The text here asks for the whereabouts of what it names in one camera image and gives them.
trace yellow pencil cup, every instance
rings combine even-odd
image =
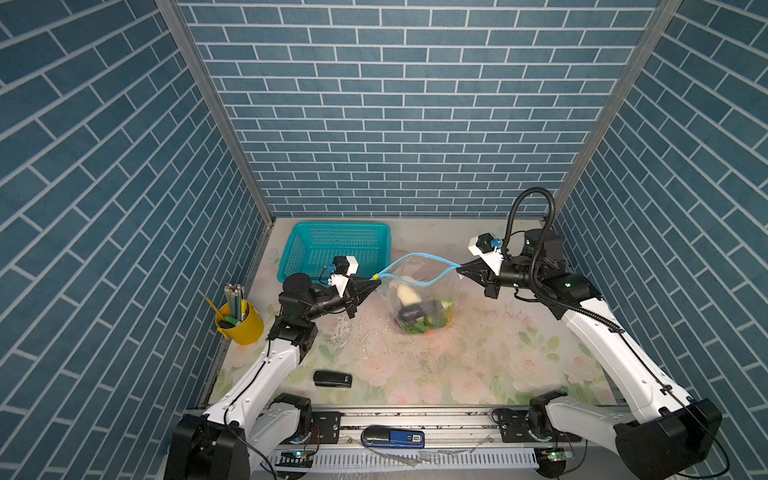
[[[219,311],[223,316],[230,315],[229,303],[225,303],[224,306],[219,308]],[[259,313],[256,308],[253,307],[251,302],[248,302],[248,312],[240,325],[233,326],[231,328],[222,328],[222,325],[231,325],[224,321],[223,316],[216,315],[214,322],[219,333],[224,335],[225,339],[231,339],[238,345],[250,345],[255,343],[264,333],[264,322],[261,321]]]

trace table surface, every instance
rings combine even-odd
[[[283,248],[300,221],[321,220],[277,220],[248,294],[265,331],[280,308],[277,271]],[[501,236],[505,228],[504,220],[381,223],[392,231],[392,260],[424,252],[457,263],[473,258],[466,246],[469,238],[484,232]],[[536,220],[517,220],[513,230],[538,226]],[[522,237],[512,237],[511,252],[521,249]],[[497,300],[489,299],[470,279],[459,283],[452,324],[424,336],[402,333],[377,292],[363,302],[354,319],[345,313],[320,317],[312,349],[276,394],[288,392],[316,404],[340,406],[527,405],[532,396],[559,388],[583,402],[615,404],[597,360],[545,306],[517,300],[511,289],[502,289]],[[263,345],[263,339],[248,346],[230,345],[210,402],[224,396],[256,361]],[[317,388],[312,381],[316,369],[351,373],[353,387]]]

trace white cable tray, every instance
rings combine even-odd
[[[335,449],[322,446],[314,456],[312,472],[339,473],[339,472],[400,472],[407,470],[457,470],[464,468],[538,468],[534,449],[525,447],[510,447],[493,449],[492,452],[466,452],[459,454],[437,453],[429,449],[409,451],[401,449],[378,449],[379,452],[389,455],[397,455],[413,460],[421,459],[416,466],[406,465],[391,458],[385,458],[365,449],[349,450]],[[298,463],[297,460],[283,458],[280,452],[275,451],[270,455],[270,462]],[[306,472],[306,468],[280,466],[276,470],[284,472]]]

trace pencil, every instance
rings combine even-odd
[[[223,315],[221,314],[221,312],[219,311],[219,309],[218,309],[218,308],[216,308],[216,306],[214,305],[214,303],[213,303],[213,302],[211,302],[211,301],[210,301],[210,299],[208,299],[208,297],[205,297],[205,300],[207,300],[207,302],[210,304],[210,308],[214,309],[214,312],[216,312],[216,314],[217,314],[218,316],[221,316],[221,317],[223,317]]]

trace brick wallpaper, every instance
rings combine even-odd
[[[503,217],[558,189],[657,0],[257,3],[181,2],[277,216]]]
[[[152,0],[0,2],[0,478],[154,477],[262,229]]]
[[[766,25],[763,0],[684,0],[558,221],[649,355],[723,409],[738,480],[768,478]]]

